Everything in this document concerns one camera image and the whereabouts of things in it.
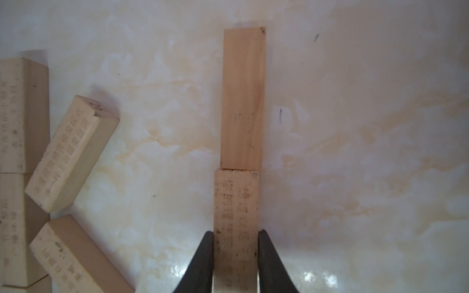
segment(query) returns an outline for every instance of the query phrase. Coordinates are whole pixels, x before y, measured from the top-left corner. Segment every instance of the white marble tabletop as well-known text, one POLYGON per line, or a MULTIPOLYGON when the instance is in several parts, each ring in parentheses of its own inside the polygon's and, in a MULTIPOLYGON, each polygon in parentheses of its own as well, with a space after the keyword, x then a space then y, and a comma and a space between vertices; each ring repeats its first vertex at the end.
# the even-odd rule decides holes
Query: white marble tabletop
POLYGON ((0 58, 49 66, 51 133, 74 95, 121 118, 61 213, 171 292, 212 228, 223 29, 257 25, 260 227, 299 291, 469 292, 467 0, 0 1, 0 58))

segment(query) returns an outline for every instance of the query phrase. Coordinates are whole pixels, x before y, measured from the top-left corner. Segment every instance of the wooden block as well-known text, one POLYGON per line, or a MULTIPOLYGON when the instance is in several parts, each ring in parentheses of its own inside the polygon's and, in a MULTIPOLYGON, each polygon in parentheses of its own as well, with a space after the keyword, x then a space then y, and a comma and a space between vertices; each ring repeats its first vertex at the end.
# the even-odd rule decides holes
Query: wooden block
POLYGON ((27 288, 3 285, 0 293, 51 293, 51 277, 46 276, 27 288))
POLYGON ((0 173, 32 173, 50 140, 47 66, 0 61, 0 115, 0 173))
POLYGON ((43 210, 68 207, 90 174, 119 119, 99 102, 76 96, 26 187, 43 210))
POLYGON ((134 292, 70 215, 45 224, 30 247, 61 293, 134 292))
POLYGON ((221 168, 262 169, 265 28, 225 30, 221 168))
POLYGON ((24 194, 29 177, 29 174, 0 174, 1 282, 5 285, 28 287, 47 275, 29 249, 49 220, 49 214, 24 194))
POLYGON ((215 172, 214 292, 257 292, 258 198, 258 172, 215 172))

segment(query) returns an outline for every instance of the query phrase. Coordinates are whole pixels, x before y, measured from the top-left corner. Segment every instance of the stacked wooden blocks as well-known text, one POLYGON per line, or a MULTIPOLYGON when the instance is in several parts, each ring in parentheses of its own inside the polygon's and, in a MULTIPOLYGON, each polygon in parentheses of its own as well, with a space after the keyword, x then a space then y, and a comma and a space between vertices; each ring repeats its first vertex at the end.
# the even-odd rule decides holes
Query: stacked wooden blocks
POLYGON ((49 220, 24 193, 49 143, 48 68, 28 59, 0 61, 1 282, 5 292, 50 292, 29 244, 49 220))
POLYGON ((257 291, 265 28, 225 30, 220 169, 215 172, 214 290, 257 291))
POLYGON ((119 119, 76 96, 49 143, 47 67, 0 61, 0 86, 1 291, 50 293, 52 277, 62 293, 133 293, 70 215, 48 214, 73 203, 119 119))

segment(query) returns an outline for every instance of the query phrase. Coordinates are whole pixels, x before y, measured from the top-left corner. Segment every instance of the marble surface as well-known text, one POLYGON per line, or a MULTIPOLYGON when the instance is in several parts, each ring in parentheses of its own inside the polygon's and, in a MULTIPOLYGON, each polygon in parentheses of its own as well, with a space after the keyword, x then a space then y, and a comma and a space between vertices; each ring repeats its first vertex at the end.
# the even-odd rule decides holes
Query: marble surface
POLYGON ((469 292, 467 0, 0 1, 0 57, 50 68, 51 133, 77 94, 120 113, 61 213, 171 292, 212 228, 223 29, 251 25, 260 226, 298 289, 469 292))

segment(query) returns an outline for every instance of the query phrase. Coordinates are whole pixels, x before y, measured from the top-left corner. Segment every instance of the light wooden block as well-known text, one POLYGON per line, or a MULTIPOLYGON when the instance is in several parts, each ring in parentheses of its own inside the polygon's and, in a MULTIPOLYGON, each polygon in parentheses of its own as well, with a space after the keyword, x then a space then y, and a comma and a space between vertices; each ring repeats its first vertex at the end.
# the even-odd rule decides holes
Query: light wooden block
POLYGON ((24 194, 29 177, 0 174, 1 282, 5 285, 28 287, 47 275, 29 250, 29 244, 49 220, 49 214, 24 194))
POLYGON ((0 173, 32 173, 50 140, 48 68, 0 60, 0 173))
POLYGON ((262 169, 265 28, 225 30, 221 168, 262 169))
POLYGON ((76 96, 26 187, 43 210, 73 203, 119 119, 98 101, 76 96))
POLYGON ((70 215, 45 224, 30 247, 61 293, 134 292, 70 215))
POLYGON ((257 291, 258 198, 258 172, 215 172, 214 292, 257 291))
POLYGON ((4 285, 0 287, 0 293, 51 293, 51 277, 46 276, 27 288, 11 287, 4 285))

